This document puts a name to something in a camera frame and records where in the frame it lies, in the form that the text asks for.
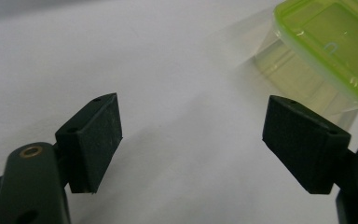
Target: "green container lid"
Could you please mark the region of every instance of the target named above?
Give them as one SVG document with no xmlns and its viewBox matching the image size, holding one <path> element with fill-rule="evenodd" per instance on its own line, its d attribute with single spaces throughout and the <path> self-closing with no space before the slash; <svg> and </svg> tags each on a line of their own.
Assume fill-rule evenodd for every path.
<svg viewBox="0 0 358 224">
<path fill-rule="evenodd" d="M 358 0 L 288 0 L 274 17 L 276 35 L 358 102 Z"/>
</svg>

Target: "white backdrop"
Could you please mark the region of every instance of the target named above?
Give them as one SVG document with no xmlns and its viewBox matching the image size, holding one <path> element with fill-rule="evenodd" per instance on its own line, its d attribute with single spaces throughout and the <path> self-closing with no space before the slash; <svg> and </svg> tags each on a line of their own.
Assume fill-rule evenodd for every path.
<svg viewBox="0 0 358 224">
<path fill-rule="evenodd" d="M 73 223 L 337 223 L 261 141 L 251 57 L 278 0 L 0 0 L 0 175 L 7 155 L 117 92 L 123 141 Z M 351 148 L 358 147 L 358 118 Z"/>
</svg>

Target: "transparent plastic box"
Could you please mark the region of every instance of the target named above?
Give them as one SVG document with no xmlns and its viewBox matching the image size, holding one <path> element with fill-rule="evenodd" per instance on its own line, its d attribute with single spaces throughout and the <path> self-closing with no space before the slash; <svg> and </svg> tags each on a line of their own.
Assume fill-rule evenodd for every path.
<svg viewBox="0 0 358 224">
<path fill-rule="evenodd" d="M 358 0 L 288 0 L 255 55 L 280 90 L 349 129 L 358 111 Z"/>
</svg>

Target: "lime green lid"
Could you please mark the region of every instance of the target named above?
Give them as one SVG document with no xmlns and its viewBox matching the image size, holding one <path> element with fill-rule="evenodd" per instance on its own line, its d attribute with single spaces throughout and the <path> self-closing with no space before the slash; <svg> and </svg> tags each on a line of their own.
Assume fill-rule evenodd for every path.
<svg viewBox="0 0 358 224">
<path fill-rule="evenodd" d="M 358 0 L 288 0 L 274 16 L 280 39 L 358 102 Z"/>
</svg>

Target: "white table surface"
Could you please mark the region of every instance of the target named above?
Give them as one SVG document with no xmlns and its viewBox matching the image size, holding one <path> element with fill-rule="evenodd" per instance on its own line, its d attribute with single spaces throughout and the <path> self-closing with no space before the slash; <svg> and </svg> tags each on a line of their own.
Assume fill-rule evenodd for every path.
<svg viewBox="0 0 358 224">
<path fill-rule="evenodd" d="M 117 92 L 124 139 L 97 194 L 67 189 L 73 223 L 337 223 L 337 187 L 309 195 L 261 140 L 249 60 L 279 2 L 0 0 L 0 175 Z"/>
</svg>

